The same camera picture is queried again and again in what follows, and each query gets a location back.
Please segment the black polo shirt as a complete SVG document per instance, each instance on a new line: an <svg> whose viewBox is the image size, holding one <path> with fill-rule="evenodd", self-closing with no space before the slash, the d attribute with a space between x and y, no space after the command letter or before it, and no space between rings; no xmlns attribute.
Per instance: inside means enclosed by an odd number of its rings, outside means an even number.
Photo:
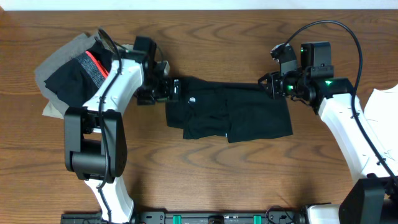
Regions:
<svg viewBox="0 0 398 224"><path fill-rule="evenodd" d="M228 142L275 139L293 133L285 99L271 99L257 84L181 79L180 99L165 105L167 126L184 139L224 136Z"/></svg>

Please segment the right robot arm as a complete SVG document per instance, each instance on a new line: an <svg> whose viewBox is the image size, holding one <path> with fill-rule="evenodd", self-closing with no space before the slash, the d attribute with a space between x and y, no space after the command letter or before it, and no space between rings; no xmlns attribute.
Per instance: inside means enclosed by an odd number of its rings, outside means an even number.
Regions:
<svg viewBox="0 0 398 224"><path fill-rule="evenodd" d="M312 107L333 134L354 182L339 205L306 205L294 223L397 223L397 157L371 129L347 78L336 78L329 42L276 45L271 57L279 71L259 79L272 99L289 97Z"/></svg>

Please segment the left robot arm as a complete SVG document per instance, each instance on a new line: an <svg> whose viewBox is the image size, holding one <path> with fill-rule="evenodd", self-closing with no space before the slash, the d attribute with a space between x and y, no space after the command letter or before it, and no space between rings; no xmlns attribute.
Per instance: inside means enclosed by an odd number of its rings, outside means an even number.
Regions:
<svg viewBox="0 0 398 224"><path fill-rule="evenodd" d="M169 78L169 64L155 61L157 46L117 49L110 70L91 52L81 58L93 63L104 81L81 107L65 112L65 165L93 191L99 213L63 214L62 223L136 223L134 200L123 172L127 142L123 114L133 97L139 105L173 100L178 80Z"/></svg>

